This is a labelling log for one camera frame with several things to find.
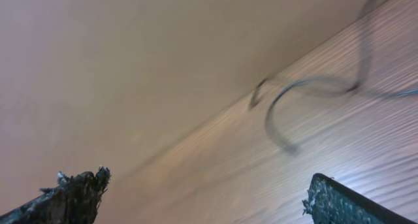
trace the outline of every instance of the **beige wall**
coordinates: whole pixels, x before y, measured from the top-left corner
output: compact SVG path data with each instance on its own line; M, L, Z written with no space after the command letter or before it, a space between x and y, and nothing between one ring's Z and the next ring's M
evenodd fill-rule
M0 0L0 212L59 170L135 170L364 2Z

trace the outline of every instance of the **thin cord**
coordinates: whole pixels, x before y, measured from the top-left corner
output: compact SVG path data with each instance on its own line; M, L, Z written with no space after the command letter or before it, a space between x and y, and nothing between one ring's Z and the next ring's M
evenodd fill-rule
M294 89L296 87L306 86L312 82L322 81L329 84L343 84L345 86L350 86L348 88L343 88L339 91L324 91L324 89L318 88L309 88L308 92L315 93L317 95L326 96L326 97L339 97L345 95L346 93L355 92L356 94L363 95L366 97L374 97L374 98L386 98L386 99L393 99L399 97L408 97L412 95L418 95L418 88L417 89L407 89L402 91L381 91L378 89L364 89L364 84L367 81L368 75L370 73L370 66L372 64L372 52L373 52L373 37L372 37L372 16L370 13L376 7L377 0L367 0L365 5L360 11L359 18L364 17L364 21L362 22L362 29L361 33L359 34L359 68L357 70L357 79L354 84L348 84L347 80L337 76L317 76L313 78L308 78L305 80L297 80L288 84L277 97L271 102L270 106L268 107L265 119L265 130L268 137L279 145L282 149L286 152L296 155L298 152L298 146L290 142L285 136L283 136L274 125L273 122L273 111L274 107L277 105L278 101L287 93L289 90ZM265 78L260 84L257 85L253 92L253 96L251 98L249 108L254 108L257 103L259 102L259 92L261 87L273 80L277 80L272 76ZM280 82L288 82L283 78L279 79Z

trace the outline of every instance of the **floor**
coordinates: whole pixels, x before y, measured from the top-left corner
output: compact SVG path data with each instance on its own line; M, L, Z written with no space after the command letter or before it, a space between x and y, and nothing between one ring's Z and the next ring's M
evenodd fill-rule
M390 0L374 17L367 88L418 87L418 0ZM355 75L362 20L279 76ZM302 216L312 175L321 172L418 221L416 97L318 97L292 91L274 122L293 144L284 152L265 133L266 110L283 84L263 88L214 117L181 143L115 181L98 223L311 223Z

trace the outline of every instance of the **dark textured object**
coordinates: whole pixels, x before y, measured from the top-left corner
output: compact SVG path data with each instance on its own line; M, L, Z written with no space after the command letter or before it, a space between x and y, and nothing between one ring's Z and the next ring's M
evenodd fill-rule
M91 224L109 180L110 171L102 166L96 175L83 172L69 178L59 172L57 187L40 189L43 195L0 216L0 224Z
M302 203L315 224L414 223L323 174L314 174Z

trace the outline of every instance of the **wire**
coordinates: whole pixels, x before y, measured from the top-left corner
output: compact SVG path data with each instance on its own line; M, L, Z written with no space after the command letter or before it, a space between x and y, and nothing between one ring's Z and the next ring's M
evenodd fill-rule
M364 18L364 21L361 21L362 29L359 34L359 68L357 69L357 77L356 81L353 84L350 84L346 79L338 76L316 76L312 78L307 78L304 80L297 80L288 84L278 95L277 97L271 102L270 106L268 107L265 119L265 130L268 137L279 145L282 149L286 152L296 155L298 153L298 146L293 144L288 140L285 136L283 136L280 131L277 129L276 125L273 122L273 113L274 108L277 105L278 101L291 89L295 89L296 87L306 86L311 84L312 82L319 82L322 81L328 84L340 85L341 90L338 91L329 91L319 88L304 88L310 94L320 95L323 97L339 97L345 95L347 93L353 92L359 95L363 95L365 97L375 97L375 98L386 98L386 99L393 99L393 98L400 98L400 97L408 97L412 95L418 95L418 88L417 89L406 89L401 91L381 91L378 89L364 89L364 84L367 81L368 75L370 73L370 66L372 64L372 51L373 51L373 37L372 37L372 19L371 15L368 15L372 10L376 7L377 0L367 0L364 4L363 8L360 11L359 19ZM249 109L254 108L259 102L259 92L262 86L273 80L278 80L279 82L289 82L284 78L275 78L273 76L269 76L265 78L260 84L257 85L255 88L250 104Z

